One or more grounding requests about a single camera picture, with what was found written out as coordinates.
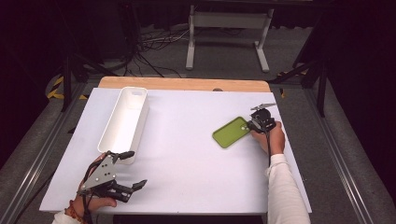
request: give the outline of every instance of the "person's wrist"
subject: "person's wrist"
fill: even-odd
[[[276,154],[283,154],[283,150],[280,147],[272,147],[271,148],[271,156],[274,156]]]
[[[76,201],[70,200],[69,207],[64,210],[64,214],[72,217],[73,219],[75,219],[81,223],[86,223],[83,219],[84,208],[82,207],[82,204],[80,204]]]

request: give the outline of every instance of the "metal rail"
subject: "metal rail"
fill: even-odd
[[[347,164],[343,159],[340,148],[335,143],[335,139],[332,135],[332,131],[329,128],[329,125],[327,124],[326,119],[323,118],[318,112],[318,109],[316,107],[317,101],[315,98],[315,94],[313,93],[312,89],[305,89],[304,94],[308,100],[309,105],[311,106],[311,109],[315,114],[318,124],[323,131],[323,134],[326,137],[327,143],[330,147],[330,155],[332,157],[332,161],[338,174],[341,177],[341,181],[343,182],[346,194],[348,195],[349,200],[352,203],[359,222],[364,224],[374,223],[366,205],[364,204],[361,194],[359,193],[355,180],[347,168]]]
[[[50,153],[53,150],[54,145],[56,144],[57,137],[64,126],[65,121],[70,115],[70,112],[73,110],[76,102],[78,101],[78,97],[84,91],[85,84],[78,83],[76,84],[76,88],[73,91],[72,102],[67,107],[67,109],[59,115],[56,119],[49,136],[47,137],[43,147],[38,152],[35,161],[33,162],[30,169],[26,172],[24,179],[21,182],[20,187],[18,188],[17,192],[14,195],[14,198],[10,202],[6,212],[0,219],[0,223],[8,224],[14,223],[19,212],[24,207],[24,204],[29,197],[33,187],[35,186],[35,182],[40,177],[41,171],[43,170]]]

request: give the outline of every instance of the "human arm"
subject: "human arm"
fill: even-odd
[[[102,154],[95,161],[101,160],[105,154]],[[96,211],[97,209],[104,206],[116,207],[117,202],[112,198],[91,198],[91,200],[87,200],[89,204],[88,209],[91,212]],[[84,217],[84,205],[83,200],[80,195],[76,195],[75,200],[70,201],[69,206],[54,216],[54,220],[52,224],[78,224],[81,223],[80,220]]]
[[[268,223],[310,223],[303,198],[283,154],[285,134],[281,127],[281,123],[276,122],[275,128],[270,131],[271,166],[267,172],[269,176]],[[268,153],[265,134],[254,131],[251,134]]]

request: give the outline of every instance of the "green object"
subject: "green object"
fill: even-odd
[[[214,131],[212,136],[221,147],[226,148],[249,132],[247,122],[242,117],[237,117]]]

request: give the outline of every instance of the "metal stand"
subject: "metal stand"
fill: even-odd
[[[271,24],[274,10],[269,9],[267,14],[247,14],[247,13],[219,13],[219,12],[196,12],[195,7],[190,8],[190,41],[187,52],[186,69],[192,70],[194,63],[194,28],[197,27],[227,27],[227,28],[245,28],[245,29],[261,29],[262,37],[260,41],[256,41],[255,49],[259,57],[262,71],[267,73],[270,71],[268,62],[265,58],[262,47],[265,37]]]

